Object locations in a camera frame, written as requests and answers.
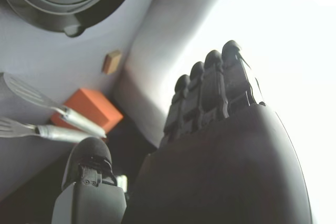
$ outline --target red object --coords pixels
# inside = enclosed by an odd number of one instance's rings
[[[101,126],[106,133],[123,118],[123,115],[113,104],[97,90],[79,89],[64,105]],[[77,128],[64,122],[59,116],[58,113],[55,113],[51,117],[51,121],[55,125],[77,130]]]

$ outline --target bright light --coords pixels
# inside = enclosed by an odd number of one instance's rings
[[[336,223],[336,0],[219,0],[174,76],[231,39],[292,139],[317,223]]]

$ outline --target silver handle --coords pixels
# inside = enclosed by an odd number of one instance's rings
[[[93,136],[106,138],[105,130],[102,127],[71,108],[65,107],[65,113],[61,115],[61,119]]]
[[[92,137],[92,135],[85,132],[56,127],[53,125],[39,125],[37,128],[41,137],[54,141],[79,143],[88,137]]]

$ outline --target back of robotic hand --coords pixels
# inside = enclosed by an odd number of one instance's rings
[[[122,223],[312,223],[290,138],[234,41],[177,81]]]

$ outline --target orange box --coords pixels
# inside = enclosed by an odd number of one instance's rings
[[[113,104],[100,91],[96,90],[79,89],[64,105],[101,126],[106,133],[123,118],[123,115]],[[60,127],[77,129],[64,122],[58,113],[51,117],[51,121]]]

